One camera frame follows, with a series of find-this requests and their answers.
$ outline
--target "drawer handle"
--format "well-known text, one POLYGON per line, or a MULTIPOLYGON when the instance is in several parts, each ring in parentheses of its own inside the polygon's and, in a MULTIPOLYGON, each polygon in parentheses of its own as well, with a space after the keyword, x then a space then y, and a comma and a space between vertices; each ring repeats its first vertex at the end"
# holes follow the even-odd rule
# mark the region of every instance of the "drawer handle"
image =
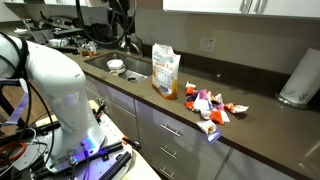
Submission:
POLYGON ((160 147, 160 149, 165 152, 166 154, 168 154, 169 156, 171 156, 173 159, 178 159, 175 155, 177 154, 177 152, 175 152, 174 154, 171 154, 169 153, 169 151, 167 151, 167 146, 165 146, 164 148, 163 147, 160 147))
POLYGON ((245 0, 242 0, 241 4, 240 4, 240 8, 239 8, 239 11, 242 11, 243 7, 244 7, 244 2, 245 0))
POLYGON ((178 130, 177 130, 177 131, 174 131, 174 130, 170 129, 170 128, 168 127, 168 124, 165 124, 165 125, 162 125, 162 124, 161 124, 161 127, 162 127, 163 129, 171 132, 172 134, 180 137, 179 131, 178 131, 178 130))
POLYGON ((171 179, 174 179, 174 177, 173 177, 174 173, 171 173, 171 175, 169 173, 167 173, 166 167, 164 167, 163 169, 160 168, 160 171, 162 171, 165 175, 169 176, 171 179))
POLYGON ((256 7, 254 7, 254 12, 255 13, 258 13, 258 10, 260 8, 260 2, 261 2, 261 0, 258 0, 258 2, 256 3, 256 7))

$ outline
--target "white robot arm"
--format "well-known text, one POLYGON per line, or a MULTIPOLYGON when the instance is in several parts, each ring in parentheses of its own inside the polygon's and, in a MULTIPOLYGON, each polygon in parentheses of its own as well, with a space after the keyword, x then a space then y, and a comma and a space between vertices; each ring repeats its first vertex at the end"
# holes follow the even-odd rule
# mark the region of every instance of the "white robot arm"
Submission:
MULTIPOLYGON (((19 48, 21 40, 10 37, 19 48)), ((76 161, 99 152, 105 134, 99 127, 89 106, 85 92, 85 75, 81 68, 62 53, 32 42, 27 42, 29 56, 25 68, 40 94, 50 105, 61 127, 55 131, 54 146, 46 164, 49 171, 60 172, 69 167, 68 154, 74 153, 76 161)), ((0 55, 17 67, 20 59, 13 45, 0 35, 0 55)), ((14 70, 0 57, 0 78, 9 78, 14 70)), ((50 149, 51 138, 47 139, 50 149)))

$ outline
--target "kitchen sink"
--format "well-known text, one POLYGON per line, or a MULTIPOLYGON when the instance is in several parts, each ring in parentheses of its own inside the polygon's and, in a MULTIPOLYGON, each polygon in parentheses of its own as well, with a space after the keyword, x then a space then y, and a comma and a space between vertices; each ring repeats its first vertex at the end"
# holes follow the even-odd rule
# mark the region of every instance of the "kitchen sink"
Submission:
POLYGON ((152 74, 151 61, 148 62, 119 53, 109 53, 101 57, 86 60, 84 62, 106 72, 110 72, 107 63, 113 59, 121 59, 123 61, 126 70, 119 74, 119 78, 125 79, 129 82, 139 83, 152 74))

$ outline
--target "dark countertop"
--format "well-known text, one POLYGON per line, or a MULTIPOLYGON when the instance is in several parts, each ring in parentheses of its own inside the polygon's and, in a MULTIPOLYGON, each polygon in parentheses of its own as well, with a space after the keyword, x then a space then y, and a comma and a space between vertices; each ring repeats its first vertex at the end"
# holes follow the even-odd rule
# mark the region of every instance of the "dark countertop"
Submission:
MULTIPOLYGON (((109 52, 112 51, 98 50, 99 55, 109 52)), ((296 110, 280 104, 273 97, 238 88, 231 81, 229 84, 221 83, 215 80, 219 79, 217 77, 207 78, 212 77, 212 73, 201 72, 183 65, 178 74, 178 99, 165 100, 152 88, 151 77, 138 84, 130 83, 84 63, 85 59, 81 55, 66 55, 77 62, 86 75, 197 130, 199 128, 195 122, 201 121, 199 115, 188 111, 183 105, 187 81, 196 84, 198 89, 209 89, 214 94, 221 93, 224 102, 249 105, 250 108, 245 114, 240 116, 228 114, 231 122, 218 125, 223 133, 219 141, 296 179, 320 179, 319 110, 296 110)))

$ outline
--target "white wall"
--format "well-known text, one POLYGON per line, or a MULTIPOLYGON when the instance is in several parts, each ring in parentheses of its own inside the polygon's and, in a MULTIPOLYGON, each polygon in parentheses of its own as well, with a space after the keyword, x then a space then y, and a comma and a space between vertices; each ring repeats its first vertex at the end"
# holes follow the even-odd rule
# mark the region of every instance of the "white wall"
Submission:
MULTIPOLYGON (((76 16, 74 7, 27 5, 33 18, 76 16)), ((83 8, 87 22, 103 22, 103 8, 83 8)), ((137 35, 145 44, 162 43, 175 50, 291 74, 306 50, 320 46, 320 20, 168 13, 162 0, 138 0, 137 35), (214 54, 199 51, 200 37, 217 38, 214 54)))

